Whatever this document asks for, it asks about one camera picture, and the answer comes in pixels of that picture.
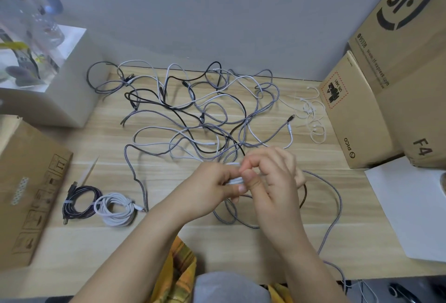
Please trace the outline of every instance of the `wooden desk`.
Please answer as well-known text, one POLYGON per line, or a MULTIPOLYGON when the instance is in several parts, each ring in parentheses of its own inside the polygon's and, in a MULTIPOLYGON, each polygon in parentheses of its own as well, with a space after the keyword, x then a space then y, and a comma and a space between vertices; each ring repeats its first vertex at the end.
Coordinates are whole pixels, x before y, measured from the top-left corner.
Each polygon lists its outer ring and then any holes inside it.
MULTIPOLYGON (((126 69, 125 72, 151 74, 147 69, 140 68, 126 69)), ((182 76, 182 72, 173 73, 182 76)), ((163 76, 165 71, 158 70, 158 74, 163 76)), ((184 87, 173 80, 170 82, 170 103, 174 97, 175 104, 190 100, 184 87)), ((302 97, 314 95, 315 91, 307 89, 307 86, 317 86, 319 83, 291 79, 275 79, 274 82, 280 87, 281 98, 288 103, 294 103, 296 92, 302 97)), ((155 89, 155 82, 140 79, 134 86, 155 89)), ((211 92, 211 89, 199 85, 194 91, 199 97, 211 92)), ((254 109, 254 98, 241 86, 231 86, 229 91, 243 101, 248 111, 254 109)), ((124 160, 124 145, 131 142, 133 133, 143 126, 170 127, 171 124, 158 115, 142 113, 132 117, 122 128, 120 121, 131 111, 123 93, 124 89, 100 101, 84 129, 43 129, 74 151, 74 157, 31 266, 0 273, 1 297, 75 294, 142 219, 144 214, 139 213, 136 222, 126 228, 107 227, 97 216, 70 221, 65 226, 62 224, 61 206, 66 190, 98 155, 100 158, 87 184, 100 188, 104 193, 119 191, 142 205, 141 190, 133 181, 124 160)), ((231 119, 241 117, 241 110, 233 101, 225 98, 220 101, 226 105, 231 119)), ((171 112, 159 106, 145 105, 146 108, 172 116, 171 112)), ((209 111, 221 114, 217 107, 209 108, 209 111)), ((277 102, 270 111, 252 121, 253 131, 260 138, 269 137, 292 113, 291 109, 277 102)), ((343 198, 342 217, 331 232, 321 257, 341 267, 349 279, 445 274, 445 264, 412 260, 404 255, 364 172, 348 168, 328 117, 325 116, 322 122, 326 126, 327 139, 324 144, 318 145, 310 140, 303 120, 294 119, 291 123, 294 143, 289 148, 296 154, 303 169, 325 177, 337 187, 343 198)), ((214 140, 202 130, 195 130, 195 133, 197 139, 214 140)), ((166 141, 168 137, 170 133, 157 129, 141 135, 148 142, 166 141)), ((271 143, 278 146, 288 144, 286 128, 271 143)), ((193 160, 171 161, 166 156, 139 155, 134 149, 129 149, 129 158, 138 177, 147 186, 150 207, 161 201, 198 165, 193 160)), ((302 218, 311 242, 318 247, 337 214, 337 198, 331 188, 312 176, 308 176, 307 185, 308 197, 302 208, 302 218)), ((84 205, 91 202, 91 198, 86 197, 80 199, 79 206, 81 202, 84 205)), ((241 199, 238 209, 241 218, 255 224, 253 205, 249 199, 241 199)), ((227 215, 222 205, 218 210, 223 217, 227 215)), ((208 215, 187 224, 181 230, 180 237, 197 255, 199 273, 223 270, 240 273, 258 283, 285 281, 278 256, 259 230, 240 224, 227 226, 213 215, 208 215)))

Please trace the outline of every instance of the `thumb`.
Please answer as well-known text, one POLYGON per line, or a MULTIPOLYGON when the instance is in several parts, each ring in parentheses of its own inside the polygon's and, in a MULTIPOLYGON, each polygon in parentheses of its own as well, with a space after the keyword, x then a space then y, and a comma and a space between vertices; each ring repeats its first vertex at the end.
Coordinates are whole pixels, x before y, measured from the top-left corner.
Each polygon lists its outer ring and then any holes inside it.
POLYGON ((243 184, 226 184, 226 186, 219 186, 219 188, 223 194, 223 199, 238 197, 246 193, 246 187, 243 184))
POLYGON ((255 171, 252 169, 242 171, 242 178, 246 188, 251 191, 254 202, 264 202, 270 200, 262 179, 255 171))

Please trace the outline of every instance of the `sf express logo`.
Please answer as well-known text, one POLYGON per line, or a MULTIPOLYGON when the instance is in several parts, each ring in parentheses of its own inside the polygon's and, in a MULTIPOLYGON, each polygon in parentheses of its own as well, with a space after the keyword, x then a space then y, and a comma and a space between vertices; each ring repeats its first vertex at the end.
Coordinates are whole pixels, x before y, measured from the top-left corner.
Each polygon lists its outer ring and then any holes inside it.
POLYGON ((430 0, 387 0, 387 7, 376 13, 378 23, 385 30, 397 30, 412 21, 430 0))

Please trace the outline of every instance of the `coiled black cable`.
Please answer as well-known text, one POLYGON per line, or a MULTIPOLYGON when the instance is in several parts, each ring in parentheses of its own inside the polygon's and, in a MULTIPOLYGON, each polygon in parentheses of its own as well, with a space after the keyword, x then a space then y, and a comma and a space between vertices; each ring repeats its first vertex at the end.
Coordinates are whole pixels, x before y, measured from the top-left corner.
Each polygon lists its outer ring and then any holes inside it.
POLYGON ((63 224, 67 224, 68 220, 72 219, 85 219, 88 217, 92 217, 95 214, 95 209, 93 208, 93 205, 96 202, 96 200, 102 196, 102 192, 98 188, 92 186, 77 187, 77 185, 78 183, 74 182, 70 186, 70 189, 68 189, 68 195, 66 196, 66 199, 62 205, 63 224), (77 211, 75 208, 77 199, 82 194, 89 191, 92 191, 95 196, 92 204, 89 205, 88 208, 82 212, 77 211))

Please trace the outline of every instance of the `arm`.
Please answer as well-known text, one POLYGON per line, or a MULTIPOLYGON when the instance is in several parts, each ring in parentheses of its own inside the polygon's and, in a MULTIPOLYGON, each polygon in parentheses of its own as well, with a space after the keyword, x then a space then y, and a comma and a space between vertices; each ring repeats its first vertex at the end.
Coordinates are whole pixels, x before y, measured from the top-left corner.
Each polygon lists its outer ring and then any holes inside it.
POLYGON ((185 223, 212 212, 224 199, 246 192, 244 186, 223 186, 239 176, 232 165, 202 163, 146 214, 71 302, 147 301, 177 233, 185 223))
POLYGON ((284 262, 293 301, 348 303, 305 233, 298 198, 305 177, 294 155, 281 148, 258 148, 243 159, 240 172, 253 196, 260 228, 284 262), (265 182, 254 167, 265 175, 265 182))

